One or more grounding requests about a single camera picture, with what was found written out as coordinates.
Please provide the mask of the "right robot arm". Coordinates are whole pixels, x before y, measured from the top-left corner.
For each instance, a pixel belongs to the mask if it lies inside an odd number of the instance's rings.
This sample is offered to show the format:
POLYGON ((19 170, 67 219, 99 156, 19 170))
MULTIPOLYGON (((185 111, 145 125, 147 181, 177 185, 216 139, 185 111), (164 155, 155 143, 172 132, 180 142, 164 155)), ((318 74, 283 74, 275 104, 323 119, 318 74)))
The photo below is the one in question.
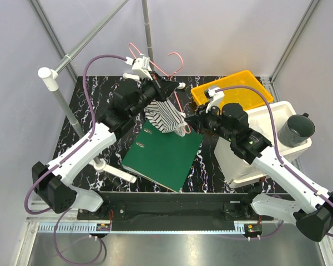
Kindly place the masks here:
POLYGON ((269 216, 291 223, 308 239, 321 242, 333 227, 333 191, 318 185, 282 157, 276 143, 253 130, 239 104, 222 109, 200 106, 185 121, 199 134, 208 130, 230 143, 238 158, 255 166, 291 197, 285 200, 260 193, 241 205, 246 219, 269 216))

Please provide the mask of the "pink wire hanger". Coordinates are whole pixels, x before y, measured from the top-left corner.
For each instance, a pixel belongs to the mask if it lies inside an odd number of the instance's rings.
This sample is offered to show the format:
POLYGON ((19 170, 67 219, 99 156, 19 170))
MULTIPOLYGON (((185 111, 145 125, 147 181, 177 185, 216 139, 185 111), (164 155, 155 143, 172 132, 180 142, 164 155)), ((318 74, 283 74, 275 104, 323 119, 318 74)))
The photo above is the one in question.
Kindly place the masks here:
MULTIPOLYGON (((131 54, 132 54, 132 56, 133 56, 134 58, 136 58, 137 56, 136 56, 135 53, 133 52, 132 48, 134 48, 134 49, 137 51, 137 53, 139 53, 140 55, 142 54, 142 52, 138 49, 138 47, 137 47, 135 44, 133 44, 132 42, 130 42, 130 43, 128 43, 128 49, 129 49, 129 51, 131 52, 131 54)), ((170 80, 172 80, 172 78, 173 78, 173 77, 174 77, 174 76, 175 76, 180 70, 182 70, 182 68, 184 67, 184 60, 183 60, 183 57, 182 57, 179 53, 177 53, 177 52, 171 52, 171 53, 168 54, 168 56, 171 56, 171 55, 176 55, 176 56, 180 59, 180 67, 179 67, 176 71, 172 72, 171 74, 167 74, 162 68, 160 68, 158 65, 156 65, 153 61, 150 61, 150 63, 152 64, 152 66, 156 67, 156 68, 157 68, 162 74, 164 74, 164 76, 167 76, 170 80)), ((176 92, 174 92, 174 97, 175 97, 176 102, 177 102, 177 104, 178 104, 179 111, 180 111, 181 113, 183 113, 184 110, 183 110, 183 107, 181 106, 181 103, 180 103, 179 97, 178 97, 178 95, 177 95, 176 92)))

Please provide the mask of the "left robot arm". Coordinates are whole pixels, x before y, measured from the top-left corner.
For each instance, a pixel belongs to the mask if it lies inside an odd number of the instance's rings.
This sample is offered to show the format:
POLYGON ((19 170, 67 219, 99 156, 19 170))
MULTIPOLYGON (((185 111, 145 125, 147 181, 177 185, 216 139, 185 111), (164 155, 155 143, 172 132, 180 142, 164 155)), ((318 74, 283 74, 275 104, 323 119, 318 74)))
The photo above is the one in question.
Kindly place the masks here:
POLYGON ((96 219, 108 215, 109 206, 100 194, 73 185, 77 174, 103 150, 121 139, 135 124, 135 118, 152 101, 166 101, 174 90, 185 85, 163 79, 156 72, 142 79, 140 86, 130 85, 113 93, 112 101, 94 127, 72 147, 46 165, 38 161, 32 167, 35 192, 55 213, 70 208, 89 211, 96 219))

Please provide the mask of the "striped black white tank top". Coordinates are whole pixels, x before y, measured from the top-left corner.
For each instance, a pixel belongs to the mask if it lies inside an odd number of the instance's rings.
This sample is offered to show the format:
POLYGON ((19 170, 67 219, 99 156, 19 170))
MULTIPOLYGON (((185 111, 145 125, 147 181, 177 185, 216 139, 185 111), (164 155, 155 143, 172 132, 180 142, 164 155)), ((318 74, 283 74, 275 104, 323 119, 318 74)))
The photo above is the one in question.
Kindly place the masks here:
POLYGON ((186 135, 186 114, 178 111, 170 100, 153 101, 144 108, 144 112, 149 122, 161 133, 174 132, 181 137, 186 135))

